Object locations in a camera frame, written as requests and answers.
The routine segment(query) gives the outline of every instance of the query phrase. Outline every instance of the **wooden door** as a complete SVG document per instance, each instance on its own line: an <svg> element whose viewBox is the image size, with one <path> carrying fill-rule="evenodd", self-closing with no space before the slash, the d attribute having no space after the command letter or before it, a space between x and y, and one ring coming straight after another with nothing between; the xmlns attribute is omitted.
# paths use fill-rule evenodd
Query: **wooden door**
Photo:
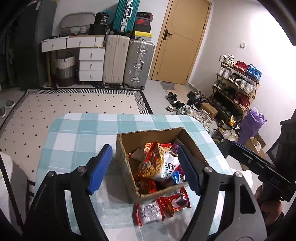
<svg viewBox="0 0 296 241"><path fill-rule="evenodd" d="M153 80L186 84L195 62L210 3L205 0L173 0L161 40Z"/></svg>

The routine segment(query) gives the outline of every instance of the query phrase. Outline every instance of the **cardboard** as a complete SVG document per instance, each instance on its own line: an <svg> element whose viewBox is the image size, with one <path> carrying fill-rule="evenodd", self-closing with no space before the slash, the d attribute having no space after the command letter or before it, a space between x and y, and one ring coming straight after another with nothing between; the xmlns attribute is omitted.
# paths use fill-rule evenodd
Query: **cardboard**
<svg viewBox="0 0 296 241"><path fill-rule="evenodd" d="M200 107L201 110L205 110L212 119L214 119L216 117L216 115L218 114L218 111L211 106L209 103L202 103L202 106Z"/></svg>
<svg viewBox="0 0 296 241"><path fill-rule="evenodd" d="M205 157L202 155L195 142L183 127L117 134L116 160L119 163L119 167L123 175L130 203L143 203L147 200L154 200L166 193L170 193L188 185L187 182L184 182L152 194L140 194L133 178L133 174L137 172L140 162L130 158L128 156L129 153L133 153L138 147L145 145L147 142L157 141L158 143L174 143L177 138L187 146L191 154L198 158L205 167L209 166Z"/></svg>
<svg viewBox="0 0 296 241"><path fill-rule="evenodd" d="M252 152L256 153L257 155L261 156L262 158L266 159L266 155L264 153L264 151L262 150L262 148L260 149L260 151L258 152L257 149L256 149L256 146L258 145L258 141L256 138L254 137L250 137L250 139L247 140L246 144L244 144L244 147L248 148L249 150L251 150ZM241 164L242 166L242 169L244 171L248 170L249 168L244 165L244 164Z"/></svg>

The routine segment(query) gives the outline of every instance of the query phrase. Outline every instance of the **white drawer unit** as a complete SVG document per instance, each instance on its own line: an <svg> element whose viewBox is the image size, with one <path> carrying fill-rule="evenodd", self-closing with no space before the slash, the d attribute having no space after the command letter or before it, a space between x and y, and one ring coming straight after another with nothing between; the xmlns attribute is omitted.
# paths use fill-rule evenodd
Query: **white drawer unit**
<svg viewBox="0 0 296 241"><path fill-rule="evenodd" d="M105 37L96 37L96 43L95 43L95 46L96 46L96 47L101 47L101 46L103 46L104 39L105 39Z"/></svg>
<svg viewBox="0 0 296 241"><path fill-rule="evenodd" d="M70 37L67 41L67 48L94 47L95 41L95 36Z"/></svg>
<svg viewBox="0 0 296 241"><path fill-rule="evenodd" d="M67 38L49 39L41 43L41 51L49 52L60 49L66 49Z"/></svg>
<svg viewBox="0 0 296 241"><path fill-rule="evenodd" d="M79 51L79 60L104 60L104 56L104 48L86 48Z"/></svg>
<svg viewBox="0 0 296 241"><path fill-rule="evenodd" d="M104 61L103 60L95 60L89 61L84 60L79 62L79 70L103 70Z"/></svg>
<svg viewBox="0 0 296 241"><path fill-rule="evenodd" d="M101 70L80 70L80 81L103 81L103 71Z"/></svg>

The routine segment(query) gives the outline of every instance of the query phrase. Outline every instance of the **teal suitcase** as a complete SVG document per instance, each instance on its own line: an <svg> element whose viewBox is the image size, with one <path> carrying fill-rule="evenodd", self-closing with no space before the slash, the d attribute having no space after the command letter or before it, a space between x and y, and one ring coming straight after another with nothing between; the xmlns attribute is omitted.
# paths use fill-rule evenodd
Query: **teal suitcase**
<svg viewBox="0 0 296 241"><path fill-rule="evenodd" d="M133 30L140 0L119 0L113 29L126 33Z"/></svg>

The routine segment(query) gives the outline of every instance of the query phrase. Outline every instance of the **checkered tablecloth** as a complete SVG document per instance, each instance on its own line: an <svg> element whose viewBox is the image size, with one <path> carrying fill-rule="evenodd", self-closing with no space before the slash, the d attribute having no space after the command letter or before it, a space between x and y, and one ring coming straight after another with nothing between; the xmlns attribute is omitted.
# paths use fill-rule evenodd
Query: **checkered tablecloth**
<svg viewBox="0 0 296 241"><path fill-rule="evenodd" d="M207 131L196 119L189 116L69 113L56 119L50 127L40 158L36 190L48 171L61 174L86 165L91 157L97 156L104 144L112 146L115 157L117 133L183 126L213 169L219 173L233 174ZM120 170L116 162L111 161L107 174L99 190L91 196L91 201L110 241L180 240L199 201L195 192L189 187L186 189L190 209L184 208L164 222L152 222L139 227L134 224L133 205L127 203ZM224 194L220 192L210 234L217 231L223 201ZM72 230L79 233L69 191L66 192L66 203Z"/></svg>

